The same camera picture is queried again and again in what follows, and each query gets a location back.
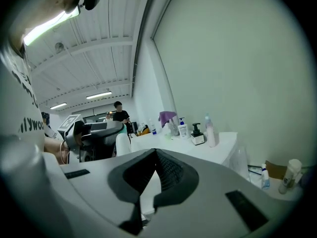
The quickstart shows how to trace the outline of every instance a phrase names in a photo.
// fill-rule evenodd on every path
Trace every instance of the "fluorescent light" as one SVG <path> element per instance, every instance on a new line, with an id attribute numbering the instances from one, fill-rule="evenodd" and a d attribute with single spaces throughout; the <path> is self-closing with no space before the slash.
<path id="1" fill-rule="evenodd" d="M 101 96 L 104 96 L 104 95 L 109 95 L 111 94 L 111 92 L 106 92 L 106 93 L 99 93 L 99 94 L 95 94 L 95 95 L 92 95 L 92 96 L 87 96 L 86 99 L 92 99 L 92 98 L 97 98 L 97 97 L 101 97 Z"/>
<path id="2" fill-rule="evenodd" d="M 79 10 L 78 7 L 74 9 L 70 14 L 66 14 L 66 12 L 62 12 L 60 15 L 57 17 L 49 20 L 48 22 L 45 22 L 42 25 L 39 25 L 35 27 L 31 32 L 29 32 L 25 37 L 24 37 L 24 43 L 25 45 L 30 45 L 36 38 L 38 38 L 40 35 L 45 33 L 46 31 L 50 30 L 52 27 L 60 24 L 61 22 L 73 18 L 75 16 L 79 15 Z"/>
<path id="3" fill-rule="evenodd" d="M 65 106 L 65 105 L 67 105 L 66 102 L 64 102 L 64 103 L 62 103 L 62 104 L 59 104 L 59 105 L 57 105 L 57 106 L 51 107 L 51 109 L 57 109 L 57 108 L 59 108 L 59 107 Z"/>

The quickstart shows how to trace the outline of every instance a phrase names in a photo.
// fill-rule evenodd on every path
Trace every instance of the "white table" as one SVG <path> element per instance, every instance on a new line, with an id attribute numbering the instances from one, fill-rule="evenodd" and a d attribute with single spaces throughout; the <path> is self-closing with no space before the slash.
<path id="1" fill-rule="evenodd" d="M 135 152 L 150 148 L 165 149 L 187 154 L 199 159 L 215 162 L 228 168 L 232 168 L 230 166 L 230 159 L 236 152 L 237 133 L 222 132 L 217 134 L 216 143 L 217 145 L 213 148 L 209 147 L 206 143 L 195 146 L 190 138 L 181 139 L 179 137 L 172 137 L 171 139 L 167 139 L 162 133 L 157 135 L 150 133 L 132 138 L 131 150 L 132 152 Z M 142 213 L 153 212 L 153 198 L 155 195 L 160 194 L 160 192 L 160 180 L 159 176 L 155 172 L 148 186 L 140 197 Z"/>

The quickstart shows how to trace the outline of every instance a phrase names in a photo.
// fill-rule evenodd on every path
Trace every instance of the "man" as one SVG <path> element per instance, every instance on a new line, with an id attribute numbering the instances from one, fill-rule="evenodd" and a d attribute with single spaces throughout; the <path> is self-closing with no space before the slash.
<path id="1" fill-rule="evenodd" d="M 54 154 L 60 164 L 67 160 L 69 150 L 62 141 L 44 135 L 44 123 L 32 87 L 23 38 L 34 27 L 53 19 L 63 11 L 74 10 L 78 2 L 79 0 L 30 0 L 21 9 L 9 30 L 7 42 L 0 50 L 0 135 L 16 135 L 22 141 L 36 145 L 40 151 Z"/>
<path id="2" fill-rule="evenodd" d="M 123 124 L 129 123 L 130 121 L 129 114 L 127 111 L 122 110 L 122 103 L 119 101 L 116 101 L 113 105 L 115 109 L 117 110 L 117 112 L 115 112 L 115 114 L 113 115 L 113 120 L 120 121 Z"/>
<path id="3" fill-rule="evenodd" d="M 112 121 L 112 118 L 110 118 L 110 117 L 111 117 L 111 114 L 112 114 L 112 112 L 106 112 L 106 119 L 104 119 L 103 122 L 105 122 L 105 121 Z"/>

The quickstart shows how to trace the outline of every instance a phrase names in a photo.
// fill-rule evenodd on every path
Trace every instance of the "plastic bottle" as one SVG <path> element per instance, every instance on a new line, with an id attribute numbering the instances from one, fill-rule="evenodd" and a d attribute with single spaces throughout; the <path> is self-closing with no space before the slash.
<path id="1" fill-rule="evenodd" d="M 187 139 L 190 137 L 190 133 L 188 131 L 188 126 L 183 122 L 184 117 L 180 118 L 180 125 L 178 126 L 180 138 Z"/>
<path id="2" fill-rule="evenodd" d="M 205 116 L 205 124 L 206 124 L 206 131 L 207 131 L 207 145 L 210 147 L 216 146 L 216 140 L 214 138 L 214 131 L 213 131 L 213 124 L 209 117 L 209 114 Z"/>
<path id="3" fill-rule="evenodd" d="M 155 125 L 152 123 L 151 119 L 150 119 L 150 129 L 153 135 L 156 135 L 157 130 L 155 129 Z"/>
<path id="4" fill-rule="evenodd" d="M 262 189 L 269 188 L 268 171 L 266 170 L 266 164 L 262 164 Z"/>
<path id="5" fill-rule="evenodd" d="M 288 162 L 287 170 L 285 176 L 278 188 L 279 193 L 285 194 L 287 192 L 287 188 L 294 185 L 293 180 L 297 177 L 302 169 L 302 163 L 299 160 L 293 159 Z"/>

